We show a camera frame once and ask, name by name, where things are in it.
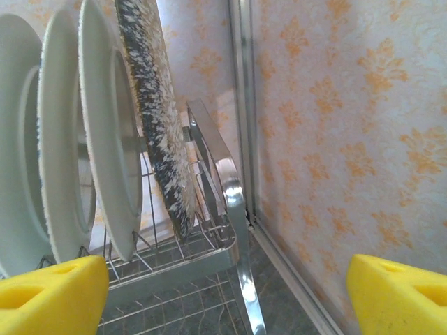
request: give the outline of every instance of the floral wallpaper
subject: floral wallpaper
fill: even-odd
[[[447,273],[447,4],[252,4],[261,220],[358,334],[354,253]]]
[[[115,5],[113,0],[98,0],[111,29],[119,38]],[[78,21],[82,0],[0,0],[0,14],[14,13],[26,19],[42,38],[45,27],[54,10],[66,6]],[[201,98],[230,149],[236,166],[239,167],[239,144],[235,113],[235,81],[233,74],[233,51],[231,45],[229,11],[225,1],[210,0],[158,0],[159,13],[166,40],[170,69],[173,75],[177,108],[186,116],[186,101]],[[152,224],[149,187],[143,183],[142,228]],[[156,223],[165,223],[167,235],[172,232],[166,225],[168,215],[157,188],[152,189]],[[101,204],[98,203],[96,223],[102,223]],[[103,228],[94,229],[93,245],[102,241]]]

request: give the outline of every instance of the plate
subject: plate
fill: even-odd
[[[21,17],[0,16],[0,272],[34,270],[51,255],[38,171],[41,40]]]
[[[132,258],[141,222],[140,147],[126,66],[94,0],[84,0],[79,27],[82,113],[96,192],[118,255]]]
[[[196,194],[156,0],[115,0],[115,7],[149,159],[174,229],[185,239]]]
[[[89,247],[96,194],[80,107],[78,35],[67,10],[50,19],[38,83],[42,199],[54,258],[66,262]]]

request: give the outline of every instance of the wallpaper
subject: wallpaper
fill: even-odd
[[[113,0],[98,0],[112,31],[119,38]],[[14,13],[26,19],[42,38],[45,27],[55,9],[69,8],[78,21],[81,0],[0,0],[0,14]],[[177,108],[187,122],[186,101],[201,98],[217,123],[230,152],[239,167],[239,144],[235,114],[235,83],[231,45],[229,12],[226,1],[158,0],[163,35],[168,49]],[[142,162],[143,174],[146,167]],[[162,225],[158,234],[172,232],[167,224],[168,214],[161,193],[151,177],[154,220]],[[143,183],[142,228],[152,224],[149,185]],[[96,223],[103,222],[101,203],[98,202]],[[101,244],[103,228],[94,228],[93,246]]]
[[[447,273],[447,4],[252,4],[261,217],[358,334],[354,253]]]

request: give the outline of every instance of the curved metal bar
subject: curved metal bar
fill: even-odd
[[[256,293],[253,275],[251,274],[248,229],[245,220],[245,201],[239,175],[228,147],[220,136],[219,130],[211,120],[202,101],[190,101],[187,105],[191,135],[197,151],[202,156],[201,158],[207,165],[209,171],[210,160],[208,159],[208,154],[210,155],[211,163],[215,166],[219,177],[220,187],[224,197],[222,202],[226,206],[228,217],[236,232],[240,256],[239,262],[237,263],[237,274],[239,276],[240,288],[249,316],[251,330],[254,335],[264,335],[266,334],[264,319],[261,313],[261,306]],[[205,192],[210,187],[209,184],[205,185],[204,183]],[[208,202],[209,207],[216,207],[216,200],[213,200],[212,197],[207,197],[205,201]]]

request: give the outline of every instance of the floor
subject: floor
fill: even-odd
[[[249,242],[268,334],[318,334],[254,237]],[[250,334],[235,297],[240,297],[237,274],[231,269],[105,311],[97,334]]]

